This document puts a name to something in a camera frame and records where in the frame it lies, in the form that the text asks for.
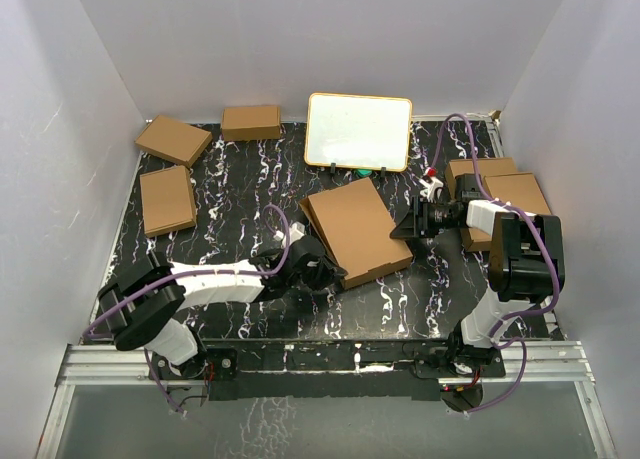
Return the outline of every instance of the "brown cardboard box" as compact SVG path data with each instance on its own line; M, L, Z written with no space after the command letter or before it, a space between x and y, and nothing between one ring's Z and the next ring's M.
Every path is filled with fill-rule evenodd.
M478 167L482 177L518 172L515 162L513 162L513 159L510 157L478 159ZM471 159L454 159L449 161L444 177L452 198L456 191L456 177L471 173L473 173L473 161L471 161ZM488 251L491 247L491 236L482 232L480 229L460 229L460 236L462 237L462 245L469 252Z
M186 167L175 166L142 174L140 193L147 237L196 225L196 203Z
M149 154L191 167L211 139L208 131L158 116L138 136L136 145Z
M536 177L531 172L518 172L502 176L485 176L484 188L492 197L510 202L526 212L551 214ZM461 229L462 245L467 251L488 251L491 236L478 229Z
M280 139L278 106L228 107L222 115L225 141Z
M405 242L389 237L395 224L371 179L312 194L300 206L329 253L347 270L345 289L411 264Z

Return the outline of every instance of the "marble tabletop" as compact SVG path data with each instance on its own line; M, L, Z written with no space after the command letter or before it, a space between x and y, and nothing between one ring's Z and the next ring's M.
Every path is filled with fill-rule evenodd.
M433 158L441 123L415 122L411 129L409 167L402 173L372 175L392 217L407 212ZM484 121L473 121L479 157L494 157ZM299 207L309 194L357 179L350 170L331 175L327 168L304 162L305 123L282 125L279 140L225 142L218 124L199 124L213 134L212 143L191 171L197 226L157 238L144 235L139 181L133 185L111 258L109 274L118 274L148 251L192 264L232 263L276 246L264 226L262 209L281 207L290 222L308 224ZM444 180L451 159L470 157L461 122L452 122L436 164ZM137 175L173 164L142 153ZM278 225L276 217L266 220ZM432 240L409 244L415 259L403 271L341 291L291 290L285 297L257 304L211 304L181 311L176 318L199 331L203 339L419 339L444 338L466 316L486 287L486 257L462 249L460 234L447 231ZM548 338L542 318L516 322L507 335Z

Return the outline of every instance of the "whiteboard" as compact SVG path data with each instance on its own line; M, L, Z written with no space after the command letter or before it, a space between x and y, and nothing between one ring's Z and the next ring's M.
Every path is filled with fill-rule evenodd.
M315 93L309 98L304 160L311 166L401 172L407 168L411 101Z

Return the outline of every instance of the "yellow border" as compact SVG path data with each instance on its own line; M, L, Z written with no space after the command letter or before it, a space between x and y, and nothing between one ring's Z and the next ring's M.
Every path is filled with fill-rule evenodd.
M311 119L311 99L313 96L339 96L339 97L357 97L357 98L367 98L367 99L385 99L391 101L407 101L409 103L409 121L407 122L407 155L404 159L404 167L402 169L387 169L389 172L402 172L407 169L409 165L409 146L411 145L411 118L413 117L413 103L411 99L407 99L406 97L384 97L384 96L359 96L356 94L335 94L331 92L314 92L309 96L309 107L307 108L307 130L305 132L304 138L304 162L309 166L320 166L320 167L331 167L331 164L319 164L319 163L311 163L307 160L307 144L309 142L309 120ZM363 166L347 166L347 165L336 165L336 167L341 167L344 169L369 169L372 171L379 171L381 167L363 167Z

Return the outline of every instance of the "black marble table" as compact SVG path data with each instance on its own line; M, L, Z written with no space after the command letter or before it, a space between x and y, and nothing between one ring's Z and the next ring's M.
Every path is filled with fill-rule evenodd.
M412 126L409 167L372 180L391 215L400 219L418 178L433 158L440 122ZM474 121L479 157L494 151L483 121ZM197 227L148 239L143 232L139 181L136 179L124 215L110 273L118 274L148 251L164 252L170 260L193 264L232 263L274 247L263 224L262 209L276 204L290 222L307 224L299 207L305 196L347 184L349 170L331 175L304 163L304 123L282 126L280 140L224 142L218 124L198 125L213 133L213 141L191 171ZM453 122L443 141L436 167L444 180L451 159L470 157L461 122ZM137 174L173 164L142 154ZM278 226L277 217L266 218ZM406 270L360 287L321 293L292 290L285 297L251 305L227 303L181 311L176 318L196 328L203 339L390 339L443 338L467 315L486 287L485 257L462 250L457 231L410 244L415 259ZM548 338L542 318L516 322L507 335Z

